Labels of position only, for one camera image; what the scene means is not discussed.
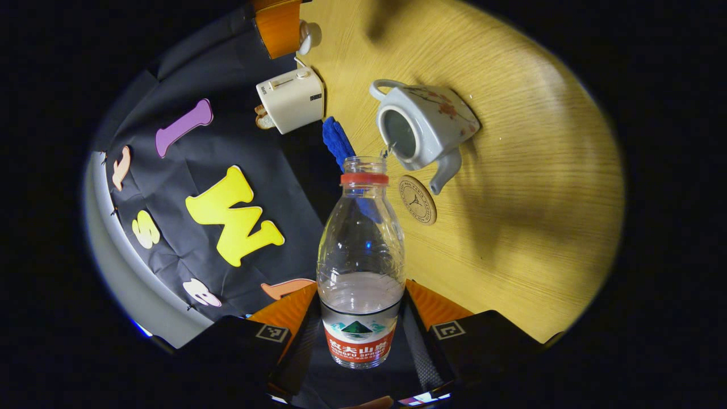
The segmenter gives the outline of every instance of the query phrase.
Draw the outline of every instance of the bottle label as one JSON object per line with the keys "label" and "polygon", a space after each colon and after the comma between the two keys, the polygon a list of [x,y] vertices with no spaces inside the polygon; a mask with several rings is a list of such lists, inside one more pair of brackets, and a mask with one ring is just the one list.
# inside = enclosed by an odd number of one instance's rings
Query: bottle label
{"label": "bottle label", "polygon": [[372,314],[347,314],[321,302],[326,342],[331,354],[347,362],[371,362],[385,356],[394,338],[401,300]]}

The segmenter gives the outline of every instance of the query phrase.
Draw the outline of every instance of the cork coaster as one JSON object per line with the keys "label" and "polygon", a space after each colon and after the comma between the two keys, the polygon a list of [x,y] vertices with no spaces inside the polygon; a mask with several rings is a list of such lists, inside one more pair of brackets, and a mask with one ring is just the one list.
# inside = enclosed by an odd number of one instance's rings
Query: cork coaster
{"label": "cork coaster", "polygon": [[406,209],[420,223],[431,226],[437,221],[437,207],[427,188],[412,176],[399,179],[399,195]]}

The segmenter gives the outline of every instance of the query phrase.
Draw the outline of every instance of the plastic water bottle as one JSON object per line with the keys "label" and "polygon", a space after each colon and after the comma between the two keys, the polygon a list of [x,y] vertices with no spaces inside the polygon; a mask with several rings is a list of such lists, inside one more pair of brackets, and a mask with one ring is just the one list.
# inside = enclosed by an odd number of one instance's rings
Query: plastic water bottle
{"label": "plastic water bottle", "polygon": [[343,164],[343,195],[318,248],[318,294],[326,341],[339,365],[386,360],[404,292],[403,233],[386,198],[385,157]]}

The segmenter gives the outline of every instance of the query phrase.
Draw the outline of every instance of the green mountain logo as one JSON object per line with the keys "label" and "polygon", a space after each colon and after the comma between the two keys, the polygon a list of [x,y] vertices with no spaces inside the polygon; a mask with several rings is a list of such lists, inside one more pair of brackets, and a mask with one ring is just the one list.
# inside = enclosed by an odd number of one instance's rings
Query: green mountain logo
{"label": "green mountain logo", "polygon": [[341,330],[344,333],[349,334],[368,334],[373,333],[372,330],[368,329],[365,325],[361,324],[358,321],[354,321],[350,325],[348,325],[346,328],[343,328]]}

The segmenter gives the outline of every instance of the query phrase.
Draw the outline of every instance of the red bottle cap ring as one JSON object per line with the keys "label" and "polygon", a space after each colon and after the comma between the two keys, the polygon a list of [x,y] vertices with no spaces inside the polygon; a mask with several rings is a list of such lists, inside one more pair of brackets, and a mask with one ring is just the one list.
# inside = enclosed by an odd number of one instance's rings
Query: red bottle cap ring
{"label": "red bottle cap ring", "polygon": [[389,183],[389,177],[383,173],[344,173],[341,175],[341,184],[348,185],[351,183],[361,183],[364,185],[386,185]]}

